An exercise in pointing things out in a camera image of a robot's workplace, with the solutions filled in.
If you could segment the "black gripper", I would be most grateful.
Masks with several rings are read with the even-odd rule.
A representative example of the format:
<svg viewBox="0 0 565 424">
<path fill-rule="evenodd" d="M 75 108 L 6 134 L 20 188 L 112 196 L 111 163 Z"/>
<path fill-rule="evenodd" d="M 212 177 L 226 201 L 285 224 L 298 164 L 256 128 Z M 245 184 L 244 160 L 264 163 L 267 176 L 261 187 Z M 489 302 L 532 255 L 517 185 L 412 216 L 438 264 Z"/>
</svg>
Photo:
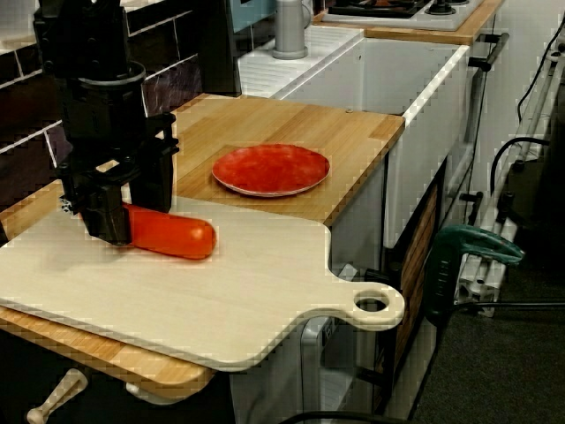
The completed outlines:
<svg viewBox="0 0 565 424">
<path fill-rule="evenodd" d="M 168 213 L 178 141 L 169 112 L 149 117 L 142 83 L 57 79 L 57 100 L 71 153 L 57 165 L 64 200 L 88 233 L 113 246 L 132 239 L 121 187 L 132 204 Z"/>
</svg>

